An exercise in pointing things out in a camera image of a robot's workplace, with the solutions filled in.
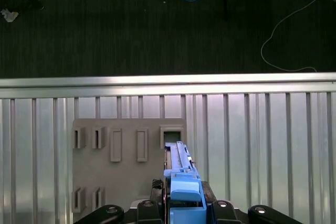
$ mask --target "gray bracket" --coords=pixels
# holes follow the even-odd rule
[[[152,179],[163,178],[164,143],[186,139],[184,119],[75,119],[73,220],[100,206],[127,211],[148,199]]]

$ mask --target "aluminum rail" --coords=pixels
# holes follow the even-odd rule
[[[336,73],[213,74],[0,80],[0,99],[335,91]]]

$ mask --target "screw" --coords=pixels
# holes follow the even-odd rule
[[[266,213],[266,210],[264,208],[261,208],[261,207],[256,207],[256,211],[260,214]]]
[[[227,203],[225,201],[218,201],[217,204],[221,207],[226,207]]]
[[[109,214],[113,214],[113,213],[117,212],[117,210],[116,210],[115,207],[110,207],[109,209],[107,209],[106,212],[109,213]]]
[[[153,203],[151,203],[150,201],[145,201],[145,203],[143,204],[145,207],[152,207]]]

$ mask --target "dark carpet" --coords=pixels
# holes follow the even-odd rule
[[[310,1],[228,0],[224,21],[223,0],[42,0],[44,10],[1,18],[0,78],[279,72],[260,47]],[[336,71],[336,3],[291,17],[264,54],[282,68]]]

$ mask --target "rectangular slot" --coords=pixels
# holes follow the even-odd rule
[[[160,126],[160,148],[164,149],[165,143],[185,142],[184,129],[181,125]]]
[[[98,189],[98,191],[95,193],[96,209],[99,206],[99,191],[100,191],[100,189]]]
[[[121,129],[111,129],[110,133],[110,154],[111,162],[121,161]]]
[[[75,130],[75,148],[78,148],[79,141],[78,141],[78,131]]]
[[[86,208],[85,204],[85,188],[84,187],[76,187],[74,192],[72,193],[72,212],[81,213],[84,208]]]
[[[78,191],[80,187],[75,191],[75,208],[78,208]]]
[[[137,135],[138,162],[148,161],[148,129],[138,129]]]
[[[105,146],[106,128],[93,127],[92,128],[92,148],[102,149]]]
[[[105,190],[102,187],[96,187],[92,192],[92,211],[105,205]]]
[[[94,139],[96,143],[96,148],[99,146],[99,131],[94,131]]]
[[[75,127],[72,129],[72,148],[81,149],[85,147],[85,128]]]
[[[166,131],[163,133],[163,141],[165,143],[176,143],[181,141],[181,131]]]

